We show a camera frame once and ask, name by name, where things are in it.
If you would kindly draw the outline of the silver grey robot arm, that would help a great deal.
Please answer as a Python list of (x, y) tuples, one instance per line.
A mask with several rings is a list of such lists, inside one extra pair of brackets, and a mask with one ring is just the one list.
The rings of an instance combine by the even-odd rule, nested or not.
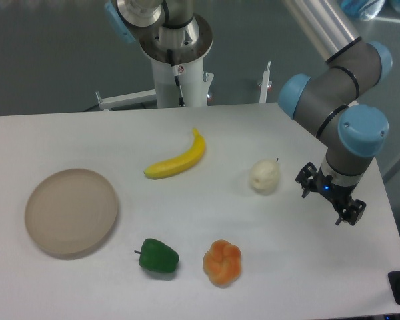
[[(389, 130), (380, 110), (356, 100), (388, 75), (392, 56), (386, 46), (364, 42), (335, 1), (285, 6), (328, 66), (317, 78), (293, 76), (279, 92), (279, 107), (327, 147), (321, 166), (306, 164), (296, 181), (354, 225), (366, 205), (351, 194)], [(150, 59), (158, 107), (207, 105), (211, 75), (203, 60), (213, 35), (192, 1), (108, 1), (104, 11), (116, 34), (139, 42)]]

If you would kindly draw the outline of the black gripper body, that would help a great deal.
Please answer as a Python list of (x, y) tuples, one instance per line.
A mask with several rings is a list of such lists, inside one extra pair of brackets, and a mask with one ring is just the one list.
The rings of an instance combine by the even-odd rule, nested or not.
[(326, 198), (336, 211), (343, 211), (350, 206), (352, 201), (352, 192), (355, 185), (340, 186), (332, 182), (332, 176), (324, 176), (323, 173), (318, 173), (314, 178), (313, 192), (319, 193)]

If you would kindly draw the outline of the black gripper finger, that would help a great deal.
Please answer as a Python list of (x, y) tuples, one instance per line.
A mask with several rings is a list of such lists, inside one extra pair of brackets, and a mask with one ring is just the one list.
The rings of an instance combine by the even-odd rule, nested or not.
[(354, 200), (352, 198), (337, 201), (334, 205), (334, 209), (338, 213), (336, 225), (341, 222), (355, 225), (363, 215), (363, 212), (367, 204), (361, 200)]
[(300, 172), (295, 178), (295, 182), (300, 184), (303, 192), (302, 198), (306, 198), (310, 192), (317, 192), (317, 184), (315, 178), (317, 176), (317, 168), (311, 162), (308, 162), (301, 168)]

